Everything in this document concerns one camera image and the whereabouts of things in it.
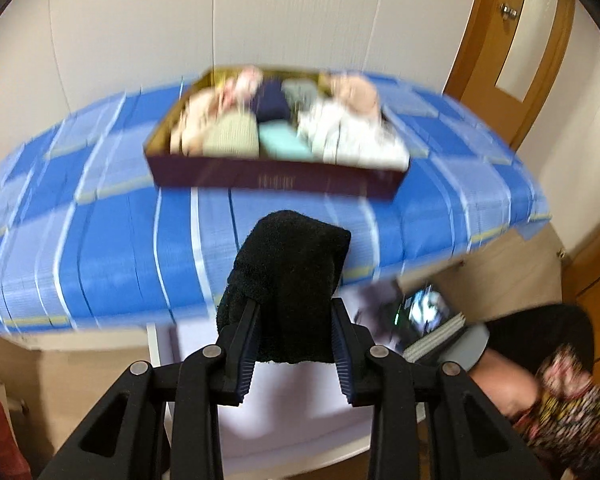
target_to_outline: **blue checkered ironing board cover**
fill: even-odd
[[[214,316],[259,218],[293,209],[352,233],[344,284],[475,250],[549,219],[536,181],[451,98],[368,74],[411,167],[395,199],[157,189],[142,144],[182,92],[117,94],[68,116],[0,164],[0,332]]]

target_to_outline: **cardboard box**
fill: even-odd
[[[144,154],[157,186],[282,189],[386,200],[394,197],[405,171],[372,170],[318,161],[301,162],[266,157],[240,159],[170,153],[171,130],[180,119],[189,98],[203,88],[216,86],[229,77],[237,76],[241,69],[241,66],[218,67],[206,72],[183,92],[179,101],[156,126],[144,146]],[[308,78],[321,90],[328,91],[323,83],[326,73],[285,68],[260,69],[265,78]]]

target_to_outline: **white wall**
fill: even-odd
[[[107,94],[216,64],[395,73],[439,91],[473,0],[13,0],[0,17],[0,160]]]
[[[12,0],[0,16],[0,160],[69,113],[48,0]]]
[[[518,155],[572,250],[600,222],[600,30],[579,2],[562,66]]]

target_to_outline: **white cloth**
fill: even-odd
[[[406,171],[409,153],[394,128],[354,115],[333,100],[317,100],[298,112],[298,135],[323,162]]]

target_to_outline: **door handle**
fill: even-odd
[[[507,20],[516,20],[518,18],[518,11],[509,7],[507,4],[502,4],[500,6],[500,13],[502,15],[502,19]]]

